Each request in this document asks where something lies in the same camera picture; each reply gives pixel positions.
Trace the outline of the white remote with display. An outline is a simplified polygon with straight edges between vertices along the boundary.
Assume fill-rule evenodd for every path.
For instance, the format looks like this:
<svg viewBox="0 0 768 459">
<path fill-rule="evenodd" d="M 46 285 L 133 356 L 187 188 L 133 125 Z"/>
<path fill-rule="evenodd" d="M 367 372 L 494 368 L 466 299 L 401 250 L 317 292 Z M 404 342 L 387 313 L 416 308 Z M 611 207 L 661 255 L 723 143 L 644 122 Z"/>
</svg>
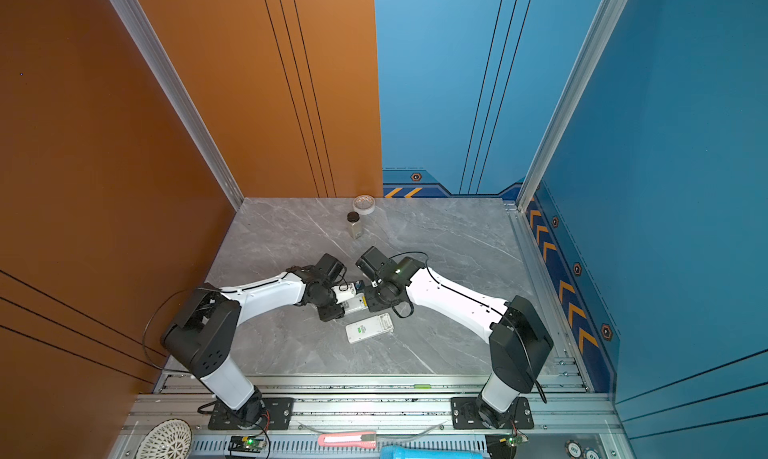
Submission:
<svg viewBox="0 0 768 459">
<path fill-rule="evenodd" d="M 368 304 L 365 295 L 360 293 L 346 300 L 343 303 L 343 308 L 346 314 L 353 314 L 366 310 L 368 308 Z"/>
</svg>

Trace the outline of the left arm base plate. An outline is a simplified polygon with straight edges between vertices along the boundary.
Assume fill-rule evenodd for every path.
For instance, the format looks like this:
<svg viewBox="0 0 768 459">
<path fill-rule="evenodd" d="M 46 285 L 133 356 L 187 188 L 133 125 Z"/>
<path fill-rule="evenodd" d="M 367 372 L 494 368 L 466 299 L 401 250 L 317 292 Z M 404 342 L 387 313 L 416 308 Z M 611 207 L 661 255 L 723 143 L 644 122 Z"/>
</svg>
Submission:
<svg viewBox="0 0 768 459">
<path fill-rule="evenodd" d="M 294 399 L 267 397 L 250 399 L 238 410 L 217 399 L 210 411 L 210 430 L 288 430 L 293 415 Z"/>
</svg>

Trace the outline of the white remote control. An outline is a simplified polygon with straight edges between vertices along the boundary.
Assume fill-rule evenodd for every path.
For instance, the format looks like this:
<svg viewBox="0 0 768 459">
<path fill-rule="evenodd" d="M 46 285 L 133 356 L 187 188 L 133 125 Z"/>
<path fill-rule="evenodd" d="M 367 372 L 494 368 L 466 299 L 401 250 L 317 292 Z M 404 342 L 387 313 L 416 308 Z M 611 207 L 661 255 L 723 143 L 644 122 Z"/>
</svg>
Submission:
<svg viewBox="0 0 768 459">
<path fill-rule="evenodd" d="M 345 327 L 348 342 L 355 344 L 394 330 L 394 324 L 388 313 L 378 314 L 349 324 Z"/>
</svg>

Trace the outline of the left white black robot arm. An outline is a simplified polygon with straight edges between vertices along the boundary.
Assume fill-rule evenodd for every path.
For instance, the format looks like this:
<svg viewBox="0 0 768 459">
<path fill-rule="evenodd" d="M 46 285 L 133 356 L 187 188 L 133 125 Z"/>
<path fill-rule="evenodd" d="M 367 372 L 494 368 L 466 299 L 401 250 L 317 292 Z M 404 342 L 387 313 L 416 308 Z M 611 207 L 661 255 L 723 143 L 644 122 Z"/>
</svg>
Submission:
<svg viewBox="0 0 768 459">
<path fill-rule="evenodd" d="M 161 344 L 197 378 L 216 403 L 242 424 L 265 410 L 262 393 L 246 377 L 231 349 L 238 329 L 274 310 L 311 305 L 323 321 L 344 316 L 337 287 L 346 266 L 330 254 L 314 265 L 293 266 L 271 278 L 217 288 L 205 283 L 189 293 L 161 337 Z"/>
</svg>

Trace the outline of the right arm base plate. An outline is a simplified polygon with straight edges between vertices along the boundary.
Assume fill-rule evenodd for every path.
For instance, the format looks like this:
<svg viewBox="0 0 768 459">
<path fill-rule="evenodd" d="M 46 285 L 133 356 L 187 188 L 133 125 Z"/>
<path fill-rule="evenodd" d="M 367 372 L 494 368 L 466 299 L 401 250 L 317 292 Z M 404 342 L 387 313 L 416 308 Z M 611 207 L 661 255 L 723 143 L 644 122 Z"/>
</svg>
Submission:
<svg viewBox="0 0 768 459">
<path fill-rule="evenodd" d="M 457 430 L 532 430 L 535 427 L 529 401 L 515 398 L 505 412 L 498 412 L 479 397 L 453 397 L 450 399 L 453 428 Z"/>
</svg>

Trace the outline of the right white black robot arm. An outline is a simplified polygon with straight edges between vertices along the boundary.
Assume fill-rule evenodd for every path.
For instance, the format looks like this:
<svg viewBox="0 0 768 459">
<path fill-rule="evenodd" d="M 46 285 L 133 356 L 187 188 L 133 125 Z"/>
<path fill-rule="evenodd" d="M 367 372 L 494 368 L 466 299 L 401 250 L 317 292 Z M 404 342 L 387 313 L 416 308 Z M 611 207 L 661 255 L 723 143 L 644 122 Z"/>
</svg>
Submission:
<svg viewBox="0 0 768 459">
<path fill-rule="evenodd" d="M 408 253 L 387 256 L 372 246 L 356 261 L 371 281 L 364 289 L 370 310 L 397 311 L 401 304 L 413 314 L 427 308 L 457 322 L 489 347 L 491 372 L 475 399 L 479 421 L 489 429 L 515 428 L 515 408 L 526 394 L 546 395 L 539 375 L 554 341 L 530 300 L 487 296 L 435 272 L 426 259 Z"/>
</svg>

